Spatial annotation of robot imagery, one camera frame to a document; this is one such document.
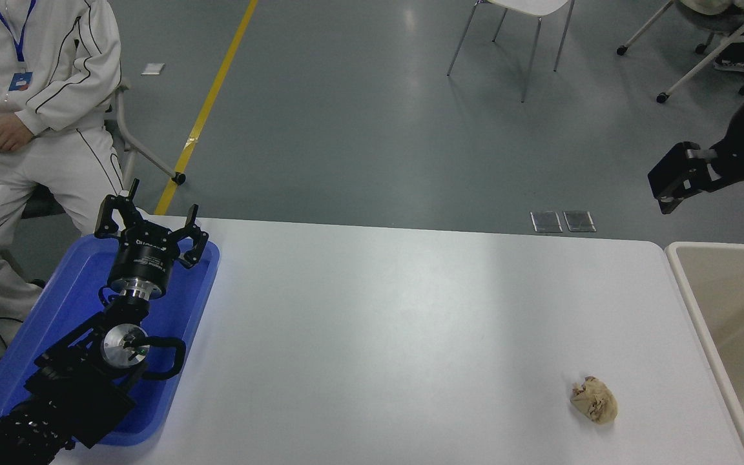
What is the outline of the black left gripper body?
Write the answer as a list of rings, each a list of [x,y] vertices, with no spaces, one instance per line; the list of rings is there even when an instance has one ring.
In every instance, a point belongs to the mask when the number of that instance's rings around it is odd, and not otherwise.
[[[137,279],[158,289],[167,289],[174,262],[180,255],[180,241],[170,229],[155,223],[141,223],[120,235],[118,255],[107,278],[112,289]]]

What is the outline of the person's left hand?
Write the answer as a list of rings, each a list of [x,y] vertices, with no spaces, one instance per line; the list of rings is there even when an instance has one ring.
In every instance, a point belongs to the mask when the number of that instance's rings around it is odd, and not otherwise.
[[[23,148],[34,138],[34,133],[15,114],[0,115],[0,152]]]

